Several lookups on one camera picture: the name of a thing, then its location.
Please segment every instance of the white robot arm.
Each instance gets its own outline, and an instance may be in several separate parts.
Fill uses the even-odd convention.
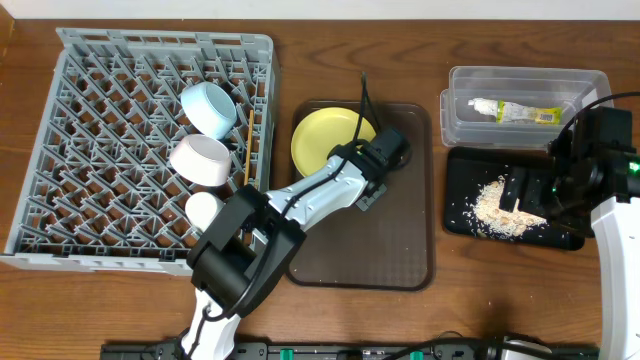
[[[251,186],[240,189],[210,225],[200,226],[206,230],[187,258],[194,269],[191,281],[197,304],[189,333],[181,341],[193,360],[228,356],[240,318],[275,287],[304,240],[304,232],[354,203],[366,210],[386,190],[385,175],[409,151],[407,140],[391,127],[371,143],[358,140],[357,144],[357,151],[353,143],[337,146],[322,169],[284,189],[266,194]],[[240,228],[251,230],[268,245],[253,254],[235,238]],[[232,313],[223,313],[223,308]],[[217,321],[203,321],[205,315],[217,316]]]
[[[591,212],[600,252],[600,359],[640,359],[640,199],[609,198]]]
[[[329,158],[324,168],[306,177],[299,182],[281,190],[269,191],[269,204],[278,212],[282,212],[292,196],[299,194],[311,184],[317,183],[329,176],[342,162],[340,156]],[[295,220],[303,231],[307,231],[317,222],[330,213],[353,205],[362,195],[367,186],[367,180],[362,176],[362,171],[351,162],[347,162],[342,173],[334,181],[304,195],[286,215],[287,219]],[[254,230],[256,237],[266,239],[260,230]],[[204,322],[197,332],[202,320],[203,311],[210,316],[222,313],[222,308],[205,291],[196,289],[196,310],[191,322],[191,328],[182,338],[181,344],[186,354],[189,354],[194,343],[199,345],[191,354],[192,360],[217,360],[225,359],[233,350],[233,336],[240,323],[237,314],[231,318],[225,318],[216,322]]]

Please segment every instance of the white bowl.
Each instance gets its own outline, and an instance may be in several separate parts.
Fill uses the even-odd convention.
[[[212,139],[223,139],[238,118],[231,97],[214,83],[202,82],[185,89],[180,102],[189,121]]]
[[[171,152],[169,162],[185,179],[203,186],[224,184],[231,170],[229,149],[200,134],[185,136]]]

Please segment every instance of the wooden chopstick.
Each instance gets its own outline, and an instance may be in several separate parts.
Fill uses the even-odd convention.
[[[253,143],[253,110],[249,112],[249,134],[247,135],[247,155],[244,168],[244,184],[249,183],[249,169],[251,167],[251,144]]]

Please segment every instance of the white cup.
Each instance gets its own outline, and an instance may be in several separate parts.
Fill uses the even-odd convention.
[[[203,186],[220,186],[231,171],[229,149],[204,135],[185,136],[169,156],[171,166],[185,179]]]
[[[184,206],[187,218],[192,226],[200,231],[205,231],[218,215],[224,203],[208,192],[199,192],[191,195]]]
[[[180,102],[189,121],[212,139],[223,139],[238,118],[231,97],[214,83],[201,82],[185,89]]]

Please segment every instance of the toothpaste tube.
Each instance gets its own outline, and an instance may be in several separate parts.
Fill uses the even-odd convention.
[[[522,106],[502,100],[475,98],[469,100],[469,106],[484,115],[496,117],[497,123],[521,123],[558,125],[562,120],[562,108],[540,109]]]

